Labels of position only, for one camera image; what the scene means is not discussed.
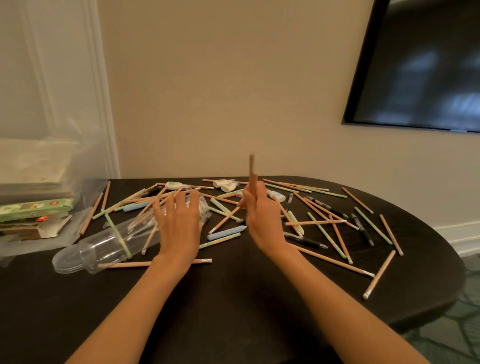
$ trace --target plastic container lid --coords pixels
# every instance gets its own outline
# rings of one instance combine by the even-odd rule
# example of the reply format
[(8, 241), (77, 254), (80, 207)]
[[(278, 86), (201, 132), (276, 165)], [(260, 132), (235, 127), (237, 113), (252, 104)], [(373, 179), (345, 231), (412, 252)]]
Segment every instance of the plastic container lid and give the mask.
[(69, 274), (84, 268), (78, 244), (67, 246), (60, 250), (52, 259), (53, 268), (57, 273)]

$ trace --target person's left hand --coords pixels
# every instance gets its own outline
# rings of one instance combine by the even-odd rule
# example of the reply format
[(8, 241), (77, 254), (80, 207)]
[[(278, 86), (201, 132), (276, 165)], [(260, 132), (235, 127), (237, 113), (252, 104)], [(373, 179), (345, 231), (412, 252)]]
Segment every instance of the person's left hand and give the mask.
[(153, 211), (160, 230), (160, 252), (167, 261), (175, 261), (183, 267), (188, 267), (198, 253), (200, 245), (200, 210), (198, 190), (190, 192), (190, 204), (187, 207), (184, 191), (176, 196), (177, 208), (173, 198), (165, 202), (167, 215), (160, 210), (158, 200), (153, 203)]

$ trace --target green patterned carpet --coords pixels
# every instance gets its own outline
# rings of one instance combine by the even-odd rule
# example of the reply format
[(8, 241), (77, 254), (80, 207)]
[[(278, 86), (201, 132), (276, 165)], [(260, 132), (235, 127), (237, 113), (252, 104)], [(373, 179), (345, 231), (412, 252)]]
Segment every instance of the green patterned carpet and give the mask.
[(467, 282), (455, 306), (438, 320), (404, 335), (432, 364), (480, 363), (480, 255), (463, 261)]

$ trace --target person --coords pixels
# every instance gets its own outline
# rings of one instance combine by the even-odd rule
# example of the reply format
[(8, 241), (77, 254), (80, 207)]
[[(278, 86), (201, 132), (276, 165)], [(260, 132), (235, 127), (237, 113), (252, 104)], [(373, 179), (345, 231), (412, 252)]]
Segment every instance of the person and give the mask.
[[(67, 360), (132, 364), (140, 360), (152, 326), (168, 296), (195, 259), (200, 243), (199, 193), (166, 202), (166, 216), (153, 205), (162, 236), (160, 252), (132, 290)], [(401, 336), (310, 264), (285, 241), (277, 202), (257, 182), (257, 198), (247, 186), (239, 206), (258, 248), (283, 272), (308, 306), (318, 327), (345, 364), (427, 364)]]

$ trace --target clear plastic bottle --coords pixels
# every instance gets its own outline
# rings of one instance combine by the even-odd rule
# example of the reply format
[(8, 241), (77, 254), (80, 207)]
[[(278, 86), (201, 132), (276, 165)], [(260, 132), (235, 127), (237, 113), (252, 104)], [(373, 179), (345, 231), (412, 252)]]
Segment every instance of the clear plastic bottle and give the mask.
[[(211, 213), (203, 196), (200, 197), (200, 221), (206, 223)], [(95, 235), (80, 240), (77, 244), (67, 246), (53, 257), (52, 264), (58, 273), (73, 273), (86, 269), (95, 274), (105, 265), (130, 259), (133, 255), (145, 249), (156, 220), (152, 210), (141, 216), (115, 225), (115, 229), (108, 228)], [(156, 231), (147, 247), (159, 241), (159, 232)]]

